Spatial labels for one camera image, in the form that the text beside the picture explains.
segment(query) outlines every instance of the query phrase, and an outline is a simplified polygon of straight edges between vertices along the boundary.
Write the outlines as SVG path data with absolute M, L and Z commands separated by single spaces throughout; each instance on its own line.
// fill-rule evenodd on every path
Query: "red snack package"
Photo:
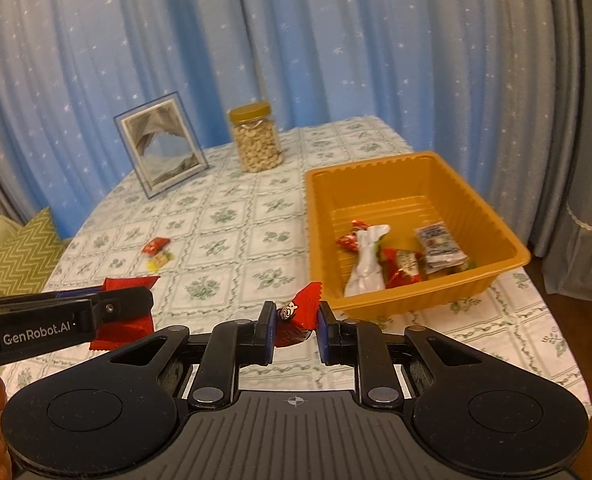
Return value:
M 388 277 L 385 288 L 411 285 L 422 280 L 418 267 L 420 254 L 402 249 L 383 249 L 381 254 L 382 264 Z
M 358 242 L 356 241 L 356 231 L 365 231 L 370 226 L 361 220 L 352 220 L 352 232 L 348 235 L 341 236 L 336 243 L 342 245 L 345 249 L 349 249 L 355 253 L 358 252 Z
M 322 283 L 311 282 L 293 300 L 278 309 L 277 348 L 302 343 L 316 328 Z
M 141 253 L 147 254 L 148 256 L 154 256 L 158 252 L 170 243 L 169 238 L 161 238 L 157 236 L 153 240 L 147 242 L 147 244 L 140 250 Z
M 160 276 L 141 278 L 105 278 L 102 290 L 118 290 L 131 286 L 145 286 L 149 290 Z M 89 344 L 90 350 L 115 350 L 127 343 L 132 343 L 154 332 L 151 314 L 127 321 L 106 323 L 98 331 L 98 336 Z

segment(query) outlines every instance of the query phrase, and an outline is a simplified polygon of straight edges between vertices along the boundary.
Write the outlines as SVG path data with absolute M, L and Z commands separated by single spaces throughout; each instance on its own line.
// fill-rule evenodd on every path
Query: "green chevron pillow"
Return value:
M 40 292 L 65 247 L 46 207 L 0 246 L 1 293 Z

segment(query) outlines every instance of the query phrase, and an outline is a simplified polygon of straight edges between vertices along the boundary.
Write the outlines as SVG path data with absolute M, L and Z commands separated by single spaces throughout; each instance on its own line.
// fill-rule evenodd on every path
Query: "plastic bin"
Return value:
M 397 155 L 311 170 L 306 175 L 310 275 L 333 310 L 359 319 L 400 314 L 479 294 L 528 250 L 496 212 L 437 154 Z M 476 268 L 424 282 L 343 297 L 356 255 L 336 244 L 353 219 L 389 224 L 383 247 L 421 251 L 414 229 L 443 220 Z

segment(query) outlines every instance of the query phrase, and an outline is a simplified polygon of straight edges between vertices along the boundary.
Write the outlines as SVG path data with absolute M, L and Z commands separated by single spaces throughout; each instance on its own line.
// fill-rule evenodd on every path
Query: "picture frame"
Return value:
M 114 118 L 148 198 L 207 169 L 178 92 Z

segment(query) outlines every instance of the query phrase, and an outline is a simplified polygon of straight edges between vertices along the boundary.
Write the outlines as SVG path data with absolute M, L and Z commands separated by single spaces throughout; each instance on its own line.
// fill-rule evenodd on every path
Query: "floral tablecloth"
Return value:
M 206 150 L 207 171 L 151 200 L 130 174 L 87 219 L 45 289 L 147 274 L 140 248 L 164 236 L 175 259 L 153 288 L 158 328 L 186 324 L 208 332 L 225 320 L 255 319 L 265 300 L 291 299 L 309 274 L 304 173 L 410 148 L 373 117 L 297 128 L 281 135 L 281 145 L 284 163 L 257 174 L 240 171 L 231 144 Z M 522 269 L 501 275 L 475 298 L 377 321 L 387 332 L 429 326 L 563 385 L 591 412 L 574 357 Z M 13 393 L 93 355 L 87 345 L 54 352 L 7 366 L 3 378 Z M 240 371 L 241 388 L 336 389 L 353 382 L 349 368 L 320 363 L 315 336 L 276 349 L 269 367 Z

